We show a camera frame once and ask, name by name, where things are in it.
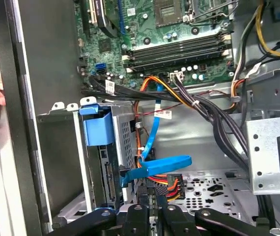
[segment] yellow wire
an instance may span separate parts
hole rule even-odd
[[[259,11],[258,11],[258,13],[257,13],[257,15],[256,15],[256,23],[255,23],[257,35],[258,35],[258,38],[259,38],[259,41],[260,41],[261,45],[263,46],[263,48],[264,48],[267,52],[272,53],[272,54],[274,54],[274,55],[280,57],[280,52],[271,50],[271,49],[268,47],[268,45],[266,44],[266,42],[264,41],[264,38],[263,38],[263,35],[262,35],[261,18],[262,18],[263,4],[264,4],[264,0],[260,0]]]
[[[174,201],[174,200],[176,200],[176,199],[179,198],[179,197],[180,197],[180,194],[177,194],[175,197],[169,198],[169,199],[168,199],[168,202]]]
[[[191,105],[189,105],[187,102],[185,102],[183,99],[181,99],[177,93],[166,83],[164,83],[162,80],[160,80],[159,78],[155,77],[155,76],[150,76],[150,79],[160,83],[161,85],[163,85],[174,97],[176,97],[181,103],[185,104],[188,107],[192,107]]]

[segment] metal bracket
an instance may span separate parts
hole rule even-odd
[[[97,103],[95,97],[84,97],[80,100],[80,106],[87,106]]]
[[[63,102],[55,102],[52,107],[52,111],[63,110],[63,109],[65,109],[65,104]]]
[[[79,107],[78,107],[77,103],[70,103],[70,104],[68,104],[66,110],[69,112],[74,112],[74,111],[79,110]]]

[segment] cable tie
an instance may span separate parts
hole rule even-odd
[[[199,105],[199,101],[198,100],[194,101],[191,105],[194,107],[196,104]]]

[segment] pci slot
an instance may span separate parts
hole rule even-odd
[[[95,26],[97,26],[97,19],[96,19],[94,1],[89,0],[89,3],[90,3],[91,23],[94,24]]]

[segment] perforated metal panel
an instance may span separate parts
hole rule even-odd
[[[252,223],[252,219],[246,215],[224,175],[183,174],[183,179],[186,198],[172,201],[171,204],[183,205],[191,215],[201,208],[209,207],[244,222]]]
[[[135,156],[137,153],[136,145],[136,132],[135,127],[131,127],[134,124],[135,115],[133,113],[133,107],[130,105],[113,106],[112,119],[115,133],[115,143],[117,149],[118,164],[125,168],[134,169],[136,167]],[[146,142],[146,136],[141,134],[142,143]],[[128,188],[123,188],[124,202],[130,203],[137,191],[137,183],[135,180],[130,183]]]
[[[121,123],[122,137],[124,142],[124,150],[127,158],[128,167],[133,169],[136,167],[135,160],[133,158],[130,140],[130,122]]]

